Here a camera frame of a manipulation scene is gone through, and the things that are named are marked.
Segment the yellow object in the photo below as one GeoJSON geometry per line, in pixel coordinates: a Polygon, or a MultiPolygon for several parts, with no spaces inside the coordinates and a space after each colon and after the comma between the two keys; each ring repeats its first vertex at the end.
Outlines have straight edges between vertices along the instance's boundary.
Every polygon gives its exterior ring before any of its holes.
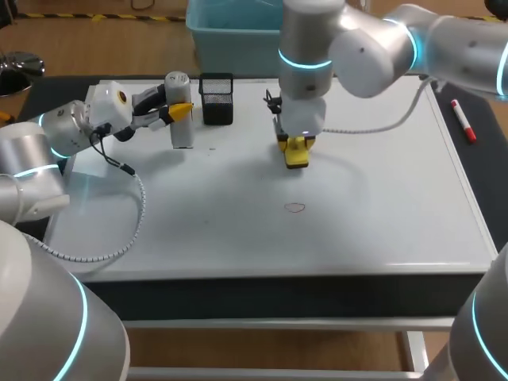
{"type": "Polygon", "coordinates": [[[16,119],[12,115],[0,111],[0,121],[4,121],[6,124],[9,124],[14,123],[16,119]]]}
{"type": "Polygon", "coordinates": [[[311,149],[315,142],[316,142],[316,137],[306,137],[305,138],[305,145],[306,145],[307,149],[311,149]]]}
{"type": "Polygon", "coordinates": [[[286,167],[290,169],[309,166],[309,149],[305,137],[288,137],[284,150],[286,167]]]}
{"type": "Polygon", "coordinates": [[[192,111],[192,103],[176,103],[169,106],[169,116],[173,121],[181,121],[192,111]]]}

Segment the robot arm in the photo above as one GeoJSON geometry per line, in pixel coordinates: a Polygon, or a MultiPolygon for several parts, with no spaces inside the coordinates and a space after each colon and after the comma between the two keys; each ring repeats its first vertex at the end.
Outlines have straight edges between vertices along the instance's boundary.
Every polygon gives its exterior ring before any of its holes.
{"type": "Polygon", "coordinates": [[[345,0],[284,0],[279,50],[284,130],[290,136],[321,131],[321,97],[333,73],[360,98],[374,97],[411,73],[504,100],[507,43],[502,23],[440,16],[414,5],[378,19],[345,0]],[[304,106],[314,109],[314,117],[295,113],[304,106]],[[302,117],[305,123],[296,126],[302,117]]]}
{"type": "Polygon", "coordinates": [[[69,196],[65,193],[55,157],[66,159],[108,135],[122,134],[126,128],[134,132],[145,126],[154,129],[153,126],[171,125],[171,129],[176,129],[171,131],[173,145],[191,146],[189,113],[192,104],[183,102],[181,97],[182,88],[188,87],[189,81],[183,73],[179,75],[181,86],[175,85],[175,73],[170,73],[162,85],[167,93],[156,102],[146,96],[147,91],[130,95],[119,83],[113,82],[97,93],[90,105],[73,101],[32,122],[0,129],[0,221],[12,225],[35,221],[67,206],[69,196]],[[171,105],[165,105],[168,100],[173,100],[171,105]]]}

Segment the blue led ring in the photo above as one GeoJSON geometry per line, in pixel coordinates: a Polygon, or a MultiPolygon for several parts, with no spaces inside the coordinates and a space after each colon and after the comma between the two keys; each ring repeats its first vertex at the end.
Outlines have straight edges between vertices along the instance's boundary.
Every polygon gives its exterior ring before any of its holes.
{"type": "Polygon", "coordinates": [[[418,57],[418,48],[416,46],[416,40],[414,39],[413,34],[410,32],[410,30],[400,21],[392,20],[391,18],[385,18],[384,21],[389,21],[393,24],[396,24],[400,26],[404,32],[407,34],[407,36],[410,38],[411,44],[413,45],[413,63],[411,64],[410,70],[413,68],[414,63],[416,62],[416,59],[418,57]]]}
{"type": "Polygon", "coordinates": [[[279,56],[280,58],[282,59],[282,61],[284,61],[286,64],[292,66],[292,67],[297,67],[298,69],[306,69],[306,70],[315,70],[315,69],[320,69],[322,67],[325,67],[325,66],[328,66],[332,63],[332,61],[326,61],[326,62],[323,62],[323,63],[318,63],[316,65],[303,65],[301,63],[295,63],[291,60],[289,60],[288,58],[286,58],[284,56],[284,54],[282,54],[282,52],[280,51],[279,49],[279,56]]]}
{"type": "Polygon", "coordinates": [[[71,365],[74,362],[76,356],[78,355],[79,347],[81,347],[83,338],[85,337],[85,331],[87,329],[87,320],[88,320],[87,295],[85,294],[85,290],[83,289],[81,282],[78,281],[77,278],[73,276],[73,274],[71,274],[71,277],[78,284],[79,292],[81,293],[81,299],[83,301],[83,317],[81,319],[81,327],[79,327],[78,338],[76,339],[74,348],[72,349],[71,354],[69,355],[69,358],[63,365],[62,369],[60,369],[60,371],[58,372],[58,375],[56,375],[56,377],[54,378],[53,381],[61,381],[62,379],[64,379],[64,376],[67,374],[67,372],[71,368],[71,365]]]}
{"type": "Polygon", "coordinates": [[[479,345],[482,347],[485,356],[489,359],[489,361],[494,365],[494,368],[498,370],[499,373],[505,378],[508,379],[508,373],[501,368],[501,365],[495,360],[495,358],[491,355],[491,352],[488,350],[487,346],[483,342],[482,335],[479,333],[478,324],[476,323],[476,312],[475,312],[475,301],[476,301],[476,293],[473,295],[473,303],[472,303],[472,317],[473,317],[473,326],[475,327],[476,337],[478,338],[479,345]]]}

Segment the white table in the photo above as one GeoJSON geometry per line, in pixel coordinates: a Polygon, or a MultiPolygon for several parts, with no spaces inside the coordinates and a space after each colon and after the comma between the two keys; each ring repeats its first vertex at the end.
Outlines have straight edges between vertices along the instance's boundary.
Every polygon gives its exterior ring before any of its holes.
{"type": "MultiPolygon", "coordinates": [[[[405,112],[419,80],[403,78],[377,98],[349,96],[335,82],[326,95],[327,127],[366,129],[405,112]]],[[[153,83],[129,83],[139,92],[153,83]]],[[[275,80],[236,81],[234,124],[200,124],[195,148],[171,150],[168,131],[138,131],[127,143],[110,138],[108,153],[137,170],[148,194],[136,246],[109,266],[65,264],[87,282],[238,276],[467,274],[496,257],[487,227],[427,89],[399,129],[368,136],[324,134],[310,166],[287,170],[262,101],[275,80]],[[298,214],[284,206],[306,205],[298,214]]],[[[71,206],[54,218],[46,241],[75,256],[114,250],[137,217],[135,184],[91,149],[68,173],[71,206]],[[88,237],[101,237],[90,240],[88,237]]],[[[316,319],[312,321],[133,321],[127,326],[298,329],[447,329],[452,319],[316,319]]],[[[154,370],[151,379],[416,379],[425,369],[421,333],[408,332],[415,373],[154,370]]]]}

